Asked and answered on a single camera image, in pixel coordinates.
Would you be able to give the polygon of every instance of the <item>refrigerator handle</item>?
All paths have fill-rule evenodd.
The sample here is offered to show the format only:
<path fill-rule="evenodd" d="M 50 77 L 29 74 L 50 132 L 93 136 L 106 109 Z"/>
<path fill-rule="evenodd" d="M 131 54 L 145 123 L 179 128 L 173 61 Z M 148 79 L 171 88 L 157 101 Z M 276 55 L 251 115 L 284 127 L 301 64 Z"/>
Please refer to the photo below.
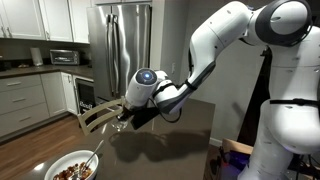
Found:
<path fill-rule="evenodd" d="M 118 29 L 118 17 L 114 15 L 113 34 L 114 34 L 114 68 L 116 76 L 116 95 L 119 96 L 120 88 L 120 52 L 119 52 L 119 29 Z"/>
<path fill-rule="evenodd" d="M 108 15 L 108 65 L 109 65 L 109 78 L 110 78 L 110 87 L 112 92 L 112 97 L 115 97 L 115 70 L 114 70 L 114 56 L 113 56 L 113 15 Z"/>

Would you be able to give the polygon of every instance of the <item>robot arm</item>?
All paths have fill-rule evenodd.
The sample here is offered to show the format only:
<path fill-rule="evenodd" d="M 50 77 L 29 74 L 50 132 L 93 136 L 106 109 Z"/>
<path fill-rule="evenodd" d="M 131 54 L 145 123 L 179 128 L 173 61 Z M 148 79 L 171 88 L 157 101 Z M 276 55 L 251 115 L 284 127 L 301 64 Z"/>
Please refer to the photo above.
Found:
<path fill-rule="evenodd" d="M 246 35 L 251 11 L 240 2 L 231 2 L 208 18 L 192 35 L 190 53 L 194 71 L 177 89 L 163 71 L 140 69 L 132 78 L 126 98 L 126 110 L 145 107 L 153 96 L 159 110 L 177 112 L 185 100 L 210 75 L 220 52 L 233 41 Z"/>

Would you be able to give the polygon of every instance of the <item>chair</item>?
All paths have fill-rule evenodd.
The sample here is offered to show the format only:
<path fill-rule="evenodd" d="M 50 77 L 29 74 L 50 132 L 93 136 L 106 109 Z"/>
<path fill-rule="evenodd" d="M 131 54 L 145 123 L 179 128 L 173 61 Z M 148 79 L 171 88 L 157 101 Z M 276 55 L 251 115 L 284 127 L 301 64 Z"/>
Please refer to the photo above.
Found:
<path fill-rule="evenodd" d="M 92 121 L 89 124 L 86 123 L 86 120 L 88 118 L 90 118 L 94 114 L 97 114 L 99 112 L 106 110 L 109 107 L 116 106 L 119 104 L 123 105 L 124 103 L 125 103 L 125 99 L 124 99 L 124 97 L 121 97 L 121 99 L 117 99 L 117 100 L 113 100 L 113 101 L 109 101 L 109 102 L 100 104 L 100 105 L 88 110 L 87 112 L 83 113 L 82 115 L 79 114 L 78 119 L 79 119 L 79 123 L 81 125 L 81 128 L 83 130 L 84 135 L 87 136 L 88 134 L 90 134 L 90 132 L 93 130 L 93 128 L 95 128 L 97 125 L 111 121 L 113 119 L 113 117 L 115 117 L 116 115 L 119 115 L 123 109 L 121 107 L 121 108 L 114 110 L 112 112 L 108 112 L 108 113 L 98 117 L 97 119 L 95 119 L 94 121 Z"/>

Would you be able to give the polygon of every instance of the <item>toaster oven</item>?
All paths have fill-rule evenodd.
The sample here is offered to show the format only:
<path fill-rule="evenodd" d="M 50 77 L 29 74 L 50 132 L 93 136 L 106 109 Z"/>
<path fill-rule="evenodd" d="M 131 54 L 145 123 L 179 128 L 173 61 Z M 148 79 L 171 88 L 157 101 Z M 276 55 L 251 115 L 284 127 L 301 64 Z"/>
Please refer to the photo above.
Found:
<path fill-rule="evenodd" d="M 56 65 L 80 65 L 78 51 L 50 50 L 51 63 Z"/>

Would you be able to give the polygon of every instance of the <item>wooden floor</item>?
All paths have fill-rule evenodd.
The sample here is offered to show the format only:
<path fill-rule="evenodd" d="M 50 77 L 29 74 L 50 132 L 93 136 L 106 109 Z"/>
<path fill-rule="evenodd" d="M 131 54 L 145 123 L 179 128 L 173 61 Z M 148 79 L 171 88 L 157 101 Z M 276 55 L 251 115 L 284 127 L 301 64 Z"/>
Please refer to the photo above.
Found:
<path fill-rule="evenodd" d="M 23 135 L 0 146 L 0 179 L 15 179 L 76 145 L 84 137 L 75 116 Z"/>

